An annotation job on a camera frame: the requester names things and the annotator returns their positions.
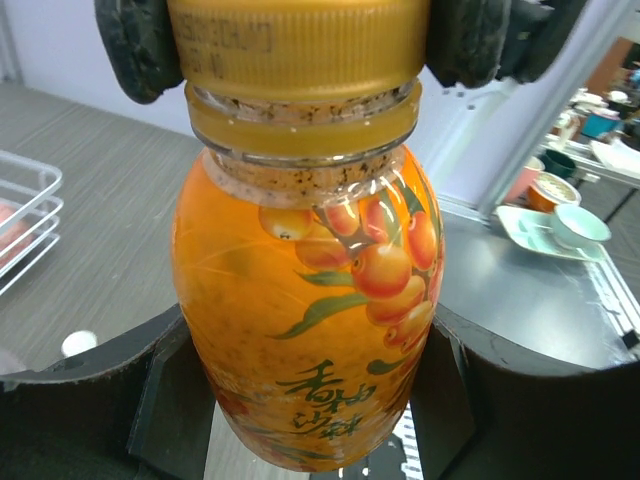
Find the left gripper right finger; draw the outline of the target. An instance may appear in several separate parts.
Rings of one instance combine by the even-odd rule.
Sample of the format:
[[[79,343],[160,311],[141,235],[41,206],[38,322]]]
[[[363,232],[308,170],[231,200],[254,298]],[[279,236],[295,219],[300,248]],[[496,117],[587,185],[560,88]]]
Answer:
[[[636,479],[639,364],[578,366],[438,306],[411,409],[427,479]]]

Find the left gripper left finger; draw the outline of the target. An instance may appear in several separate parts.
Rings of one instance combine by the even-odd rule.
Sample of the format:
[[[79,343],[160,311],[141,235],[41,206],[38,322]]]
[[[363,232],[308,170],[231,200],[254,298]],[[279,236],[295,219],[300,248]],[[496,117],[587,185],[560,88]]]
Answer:
[[[4,479],[201,479],[215,398],[179,306],[1,378]]]

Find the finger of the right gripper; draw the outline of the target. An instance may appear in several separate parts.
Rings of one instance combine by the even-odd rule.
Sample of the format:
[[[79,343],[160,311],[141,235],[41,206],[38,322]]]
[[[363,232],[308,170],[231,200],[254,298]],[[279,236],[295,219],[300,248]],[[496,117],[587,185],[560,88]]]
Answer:
[[[151,104],[183,82],[166,0],[95,0],[99,34],[128,98]]]
[[[436,0],[425,66],[440,85],[478,89],[493,80],[537,81],[554,63],[585,0]]]

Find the orange bottle cap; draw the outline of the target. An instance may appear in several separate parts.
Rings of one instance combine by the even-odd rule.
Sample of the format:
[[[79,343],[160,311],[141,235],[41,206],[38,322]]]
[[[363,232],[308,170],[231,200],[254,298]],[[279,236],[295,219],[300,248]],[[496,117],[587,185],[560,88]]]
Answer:
[[[226,97],[359,97],[404,85],[424,65],[430,4],[423,0],[167,6],[184,78]]]

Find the orange juice bottle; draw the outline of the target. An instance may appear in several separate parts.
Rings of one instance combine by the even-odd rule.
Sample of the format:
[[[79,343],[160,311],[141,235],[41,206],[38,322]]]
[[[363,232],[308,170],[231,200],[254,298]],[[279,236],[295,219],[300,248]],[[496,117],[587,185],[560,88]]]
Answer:
[[[185,88],[204,147],[176,203],[174,286],[224,417],[274,465],[349,465],[408,402],[445,262],[405,144],[421,93],[270,103]]]

